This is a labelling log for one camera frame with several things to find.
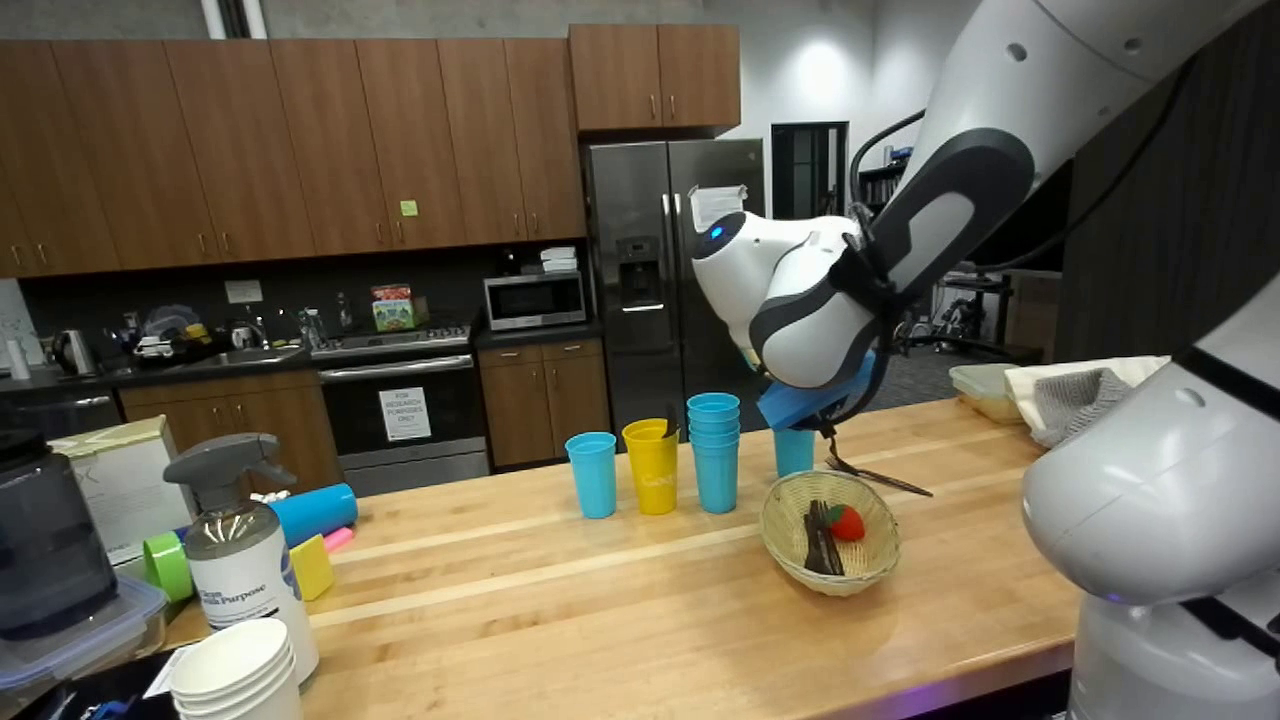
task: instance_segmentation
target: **butcher block counter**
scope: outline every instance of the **butcher block counter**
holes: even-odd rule
[[[769,431],[732,515],[679,451],[670,515],[634,515],[622,455],[612,519],[575,515],[563,466],[362,501],[311,605],[308,718],[913,718],[1067,668],[1080,592],[1019,526],[1019,427],[954,400],[846,419],[851,466],[937,496],[878,493],[898,569],[845,600],[760,545]]]

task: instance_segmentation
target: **yellow cup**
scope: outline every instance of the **yellow cup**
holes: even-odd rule
[[[674,510],[674,437],[664,415],[643,415],[622,427],[633,489],[643,515]]]

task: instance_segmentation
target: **microwave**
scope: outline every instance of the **microwave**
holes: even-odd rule
[[[485,311],[492,333],[583,323],[586,291],[581,273],[489,276]]]

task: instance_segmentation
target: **stainless steel refrigerator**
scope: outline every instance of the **stainless steel refrigerator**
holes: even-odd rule
[[[690,279],[689,193],[743,187],[743,210],[764,212],[764,146],[638,141],[586,146],[583,158],[615,425],[664,415],[689,392],[727,390],[743,396],[743,425],[760,427],[764,379],[746,372]]]

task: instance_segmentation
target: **backsplash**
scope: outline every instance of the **backsplash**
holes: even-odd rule
[[[274,316],[285,310],[321,310],[322,323],[334,329],[334,297],[362,300],[373,284],[413,284],[426,300],[435,320],[485,320],[485,276],[519,273],[537,263],[549,245],[506,248],[439,248],[439,253],[394,253],[394,257],[334,257],[334,261],[279,261],[279,263],[235,263],[235,268],[174,268],[174,273],[114,273],[114,276],[51,276],[19,279],[32,323],[41,337],[58,329],[82,329],[92,337],[125,329],[125,311],[139,320],[159,306],[187,306],[209,329],[226,329],[235,316],[225,297],[225,279],[259,279],[262,306],[257,311]]]

